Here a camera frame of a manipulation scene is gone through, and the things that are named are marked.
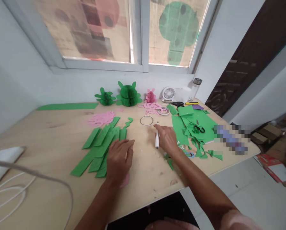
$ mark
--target white marker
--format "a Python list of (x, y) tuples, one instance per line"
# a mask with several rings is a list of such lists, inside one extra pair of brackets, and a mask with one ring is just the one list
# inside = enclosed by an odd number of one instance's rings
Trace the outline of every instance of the white marker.
[(158, 133), (158, 129), (156, 130), (156, 141), (155, 141), (155, 146), (156, 149), (159, 148), (159, 133)]

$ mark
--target green paper cactus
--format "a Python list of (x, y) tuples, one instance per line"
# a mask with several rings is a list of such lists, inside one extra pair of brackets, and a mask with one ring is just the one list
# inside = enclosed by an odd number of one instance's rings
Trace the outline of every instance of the green paper cactus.
[(106, 106), (106, 105), (112, 105), (115, 103), (116, 98), (112, 97), (111, 95), (113, 94), (112, 92), (105, 92), (104, 88), (100, 88), (100, 93), (99, 94), (95, 94), (95, 97), (98, 97), (99, 99), (96, 99), (97, 101), (99, 101), (102, 105)]
[(167, 4), (159, 20), (162, 37), (170, 41), (168, 63), (179, 65), (185, 46), (192, 46), (198, 37), (196, 12), (182, 2)]
[(136, 82), (133, 82), (132, 85), (123, 85), (120, 81), (118, 85), (121, 87), (121, 92), (117, 95), (117, 105), (124, 106), (135, 106), (137, 103), (141, 103), (142, 99), (140, 98), (141, 94), (136, 91)]

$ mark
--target yellow utility knife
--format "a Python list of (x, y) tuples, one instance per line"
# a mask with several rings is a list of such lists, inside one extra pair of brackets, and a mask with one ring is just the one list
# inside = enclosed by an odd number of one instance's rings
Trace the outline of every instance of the yellow utility knife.
[(186, 102), (186, 105), (194, 105), (194, 104), (198, 104), (198, 102)]

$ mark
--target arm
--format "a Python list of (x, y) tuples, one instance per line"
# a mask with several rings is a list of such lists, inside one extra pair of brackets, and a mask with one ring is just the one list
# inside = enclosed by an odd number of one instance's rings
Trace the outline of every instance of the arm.
[(103, 230), (108, 222), (116, 197), (132, 164), (134, 140), (118, 140), (109, 147), (107, 178), (75, 230)]
[(222, 217), (237, 210), (222, 190), (212, 182), (178, 147), (173, 127), (154, 125), (159, 132), (159, 145), (169, 154), (189, 183), (197, 202), (208, 216), (215, 230), (220, 229)]

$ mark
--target door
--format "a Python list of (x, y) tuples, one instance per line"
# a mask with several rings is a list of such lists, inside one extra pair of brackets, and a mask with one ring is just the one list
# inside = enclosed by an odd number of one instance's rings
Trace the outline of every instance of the door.
[(286, 0), (266, 0), (207, 99), (223, 116), (286, 44)]

